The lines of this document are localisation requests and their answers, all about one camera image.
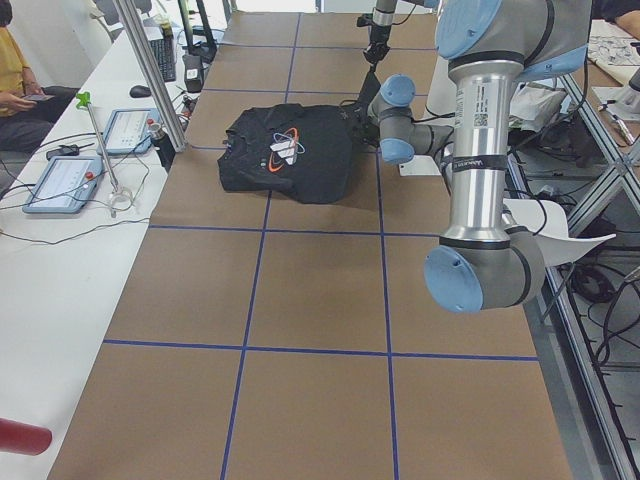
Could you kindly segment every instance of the person's hand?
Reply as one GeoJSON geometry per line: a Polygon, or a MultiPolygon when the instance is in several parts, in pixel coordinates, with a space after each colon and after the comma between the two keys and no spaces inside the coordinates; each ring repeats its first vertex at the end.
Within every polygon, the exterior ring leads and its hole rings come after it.
{"type": "Polygon", "coordinates": [[[8,108],[14,112],[26,112],[37,105],[36,102],[25,100],[11,92],[0,92],[0,107],[8,108]]]}
{"type": "Polygon", "coordinates": [[[22,84],[26,95],[43,95],[42,87],[29,67],[22,69],[22,84]]]}

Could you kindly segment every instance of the green clip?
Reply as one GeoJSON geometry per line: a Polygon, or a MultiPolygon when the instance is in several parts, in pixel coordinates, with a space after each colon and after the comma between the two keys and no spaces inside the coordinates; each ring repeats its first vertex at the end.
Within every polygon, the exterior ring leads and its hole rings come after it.
{"type": "Polygon", "coordinates": [[[76,93],[76,98],[80,100],[76,108],[89,108],[89,104],[91,103],[91,94],[89,92],[76,93]]]}

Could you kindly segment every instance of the computer mouse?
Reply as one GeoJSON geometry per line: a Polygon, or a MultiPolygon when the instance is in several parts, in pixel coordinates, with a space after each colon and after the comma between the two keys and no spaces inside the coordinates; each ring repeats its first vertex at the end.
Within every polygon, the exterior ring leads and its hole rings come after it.
{"type": "Polygon", "coordinates": [[[145,87],[144,85],[134,85],[129,90],[129,96],[131,98],[144,98],[151,96],[151,89],[149,87],[145,87]]]}

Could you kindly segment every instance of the black t-shirt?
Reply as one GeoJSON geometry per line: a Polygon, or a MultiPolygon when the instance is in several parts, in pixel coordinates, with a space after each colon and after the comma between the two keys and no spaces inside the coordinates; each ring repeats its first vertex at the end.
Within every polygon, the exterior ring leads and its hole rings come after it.
{"type": "Polygon", "coordinates": [[[625,13],[640,10],[640,0],[595,0],[594,18],[615,21],[625,13]]]}

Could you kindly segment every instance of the keyboard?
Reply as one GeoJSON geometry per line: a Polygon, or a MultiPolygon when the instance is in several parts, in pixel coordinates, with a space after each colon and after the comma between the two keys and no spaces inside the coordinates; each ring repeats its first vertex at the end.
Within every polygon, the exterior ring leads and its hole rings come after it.
{"type": "Polygon", "coordinates": [[[149,40],[151,51],[156,57],[158,67],[160,67],[160,73],[162,79],[165,82],[173,82],[176,79],[176,64],[174,62],[173,54],[173,38],[159,38],[156,40],[149,40]]]}

